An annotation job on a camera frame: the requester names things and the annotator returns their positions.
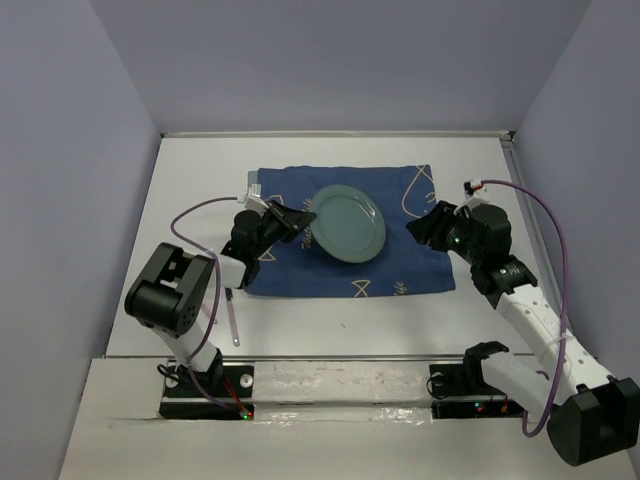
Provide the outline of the teal green plate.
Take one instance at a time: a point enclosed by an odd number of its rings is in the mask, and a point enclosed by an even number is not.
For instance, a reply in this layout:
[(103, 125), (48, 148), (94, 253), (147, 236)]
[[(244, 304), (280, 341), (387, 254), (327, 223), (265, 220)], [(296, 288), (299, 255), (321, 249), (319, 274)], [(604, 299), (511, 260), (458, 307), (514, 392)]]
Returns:
[(310, 225), (313, 239), (337, 260), (366, 263), (384, 248), (384, 217), (359, 189), (347, 185), (324, 187), (312, 198), (309, 212), (316, 215)]

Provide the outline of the pink-handled knife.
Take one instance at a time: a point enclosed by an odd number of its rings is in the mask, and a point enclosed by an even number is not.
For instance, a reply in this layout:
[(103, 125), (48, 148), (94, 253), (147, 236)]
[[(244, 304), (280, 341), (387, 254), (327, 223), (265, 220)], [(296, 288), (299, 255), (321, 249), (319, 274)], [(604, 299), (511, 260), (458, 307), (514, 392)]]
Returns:
[(225, 289), (226, 308), (229, 321), (229, 328), (232, 337), (233, 345), (238, 348), (240, 346), (239, 331), (237, 326), (236, 314), (233, 304), (233, 290), (231, 288)]

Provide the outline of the pink-handled fork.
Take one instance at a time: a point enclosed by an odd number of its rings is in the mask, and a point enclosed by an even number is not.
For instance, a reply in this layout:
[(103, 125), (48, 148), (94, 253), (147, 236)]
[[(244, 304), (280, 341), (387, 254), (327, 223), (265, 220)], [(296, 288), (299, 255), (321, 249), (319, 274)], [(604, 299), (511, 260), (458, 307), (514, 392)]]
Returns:
[(213, 324), (218, 323), (218, 320), (217, 320), (218, 303), (216, 301), (213, 301), (211, 305), (202, 304), (201, 310), (204, 312), (204, 314), (209, 318), (209, 320)]

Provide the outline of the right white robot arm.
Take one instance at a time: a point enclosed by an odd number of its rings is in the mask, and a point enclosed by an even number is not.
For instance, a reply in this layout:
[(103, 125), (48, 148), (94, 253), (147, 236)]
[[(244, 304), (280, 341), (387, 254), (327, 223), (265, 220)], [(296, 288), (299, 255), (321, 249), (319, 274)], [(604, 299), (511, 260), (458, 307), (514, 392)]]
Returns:
[(522, 365), (498, 342), (465, 353), (462, 384), (499, 390), (542, 422), (554, 450), (579, 466), (634, 447), (639, 433), (639, 387), (619, 379), (573, 336), (549, 305), (536, 277), (511, 253), (511, 223), (498, 206), (474, 209), (439, 202), (407, 224), (413, 238), (453, 252), (470, 266), (475, 288), (520, 335), (539, 362)]

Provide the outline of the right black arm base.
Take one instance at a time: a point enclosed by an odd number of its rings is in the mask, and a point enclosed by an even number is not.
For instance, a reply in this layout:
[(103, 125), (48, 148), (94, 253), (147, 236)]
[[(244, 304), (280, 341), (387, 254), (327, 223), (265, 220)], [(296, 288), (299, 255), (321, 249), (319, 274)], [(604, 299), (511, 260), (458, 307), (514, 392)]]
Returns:
[(468, 348), (460, 362), (429, 366), (425, 387), (432, 398), (436, 420), (521, 418), (523, 408), (500, 390), (484, 382), (481, 361), (509, 349), (497, 341)]

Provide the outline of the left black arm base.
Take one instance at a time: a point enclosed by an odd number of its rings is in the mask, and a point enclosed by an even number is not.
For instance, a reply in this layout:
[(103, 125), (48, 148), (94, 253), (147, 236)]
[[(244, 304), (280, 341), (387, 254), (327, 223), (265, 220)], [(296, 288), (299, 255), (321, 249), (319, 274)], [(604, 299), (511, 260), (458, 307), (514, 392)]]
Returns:
[(206, 395), (173, 359), (158, 364), (156, 371), (163, 377), (158, 414), (165, 420), (252, 421), (255, 417), (255, 366), (251, 363), (225, 363), (216, 384), (198, 377)]

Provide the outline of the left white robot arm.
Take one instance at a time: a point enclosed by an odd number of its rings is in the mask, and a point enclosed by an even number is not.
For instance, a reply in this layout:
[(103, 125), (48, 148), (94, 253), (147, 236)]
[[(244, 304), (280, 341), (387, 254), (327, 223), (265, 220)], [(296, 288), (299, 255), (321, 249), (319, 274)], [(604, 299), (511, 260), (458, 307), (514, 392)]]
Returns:
[(219, 253), (195, 241), (198, 255), (159, 244), (126, 294), (125, 312), (163, 340), (195, 392), (209, 395), (223, 377), (222, 353), (210, 340), (223, 291), (250, 286), (260, 257), (296, 239), (316, 218), (276, 200), (247, 198)]

